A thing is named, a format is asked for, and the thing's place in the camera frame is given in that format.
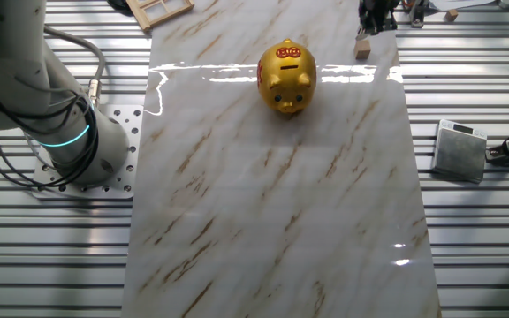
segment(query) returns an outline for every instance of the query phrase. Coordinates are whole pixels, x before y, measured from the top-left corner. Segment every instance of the small wooden cube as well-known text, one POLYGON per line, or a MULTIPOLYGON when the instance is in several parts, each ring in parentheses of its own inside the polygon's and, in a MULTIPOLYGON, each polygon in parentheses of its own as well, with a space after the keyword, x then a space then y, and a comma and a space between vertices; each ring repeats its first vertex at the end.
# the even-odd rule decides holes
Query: small wooden cube
POLYGON ((367 59, 370 55, 370 42, 360 40, 354 45, 354 57, 356 59, 367 59))
POLYGON ((459 16, 459 12, 455 9, 449 10, 447 14, 445 14, 445 19, 449 22, 453 22, 459 16))

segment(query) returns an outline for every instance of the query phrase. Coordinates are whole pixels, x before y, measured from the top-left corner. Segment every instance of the table surface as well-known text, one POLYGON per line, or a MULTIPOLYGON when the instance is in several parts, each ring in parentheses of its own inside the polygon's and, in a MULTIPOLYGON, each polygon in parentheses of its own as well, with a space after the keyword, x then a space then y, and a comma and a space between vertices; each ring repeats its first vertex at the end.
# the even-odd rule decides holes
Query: table surface
POLYGON ((357 9, 219 1, 154 31, 123 317, 437 316, 395 37, 354 61, 357 9), (293 117, 255 84, 286 37, 318 64, 293 117))

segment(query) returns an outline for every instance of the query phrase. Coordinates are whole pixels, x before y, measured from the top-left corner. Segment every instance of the piggy bank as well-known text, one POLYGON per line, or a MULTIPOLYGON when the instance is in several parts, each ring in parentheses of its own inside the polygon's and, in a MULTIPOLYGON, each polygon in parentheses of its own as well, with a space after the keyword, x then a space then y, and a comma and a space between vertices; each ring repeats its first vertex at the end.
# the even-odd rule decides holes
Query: piggy bank
POLYGON ((258 92, 270 108, 293 114, 314 97, 315 60, 308 49, 286 39, 262 54, 256 78, 258 92))

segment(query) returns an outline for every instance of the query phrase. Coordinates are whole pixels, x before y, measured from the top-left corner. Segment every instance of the red emblem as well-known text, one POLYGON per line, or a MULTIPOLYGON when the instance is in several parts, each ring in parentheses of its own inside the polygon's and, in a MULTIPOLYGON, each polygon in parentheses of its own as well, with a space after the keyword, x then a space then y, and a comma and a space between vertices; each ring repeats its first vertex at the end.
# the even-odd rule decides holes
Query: red emblem
POLYGON ((300 49, 296 47, 291 48, 280 48, 276 51, 276 56, 280 58, 286 58, 286 57, 300 57, 301 51, 300 49))
POLYGON ((257 86, 260 87, 262 84, 262 65, 261 61, 258 61, 258 69, 256 70, 257 86))

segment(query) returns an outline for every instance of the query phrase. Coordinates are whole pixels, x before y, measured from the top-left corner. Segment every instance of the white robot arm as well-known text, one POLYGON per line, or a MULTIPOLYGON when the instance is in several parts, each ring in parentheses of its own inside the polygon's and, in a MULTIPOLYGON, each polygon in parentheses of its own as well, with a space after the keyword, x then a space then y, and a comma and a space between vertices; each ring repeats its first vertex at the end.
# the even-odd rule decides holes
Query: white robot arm
POLYGON ((63 176, 60 182, 29 185, 95 185, 124 163, 128 140, 115 120, 94 107, 103 63, 90 85, 95 92, 90 100, 43 33, 83 40, 45 28, 45 9, 43 0, 0 0, 0 129, 20 127, 45 147, 63 176))

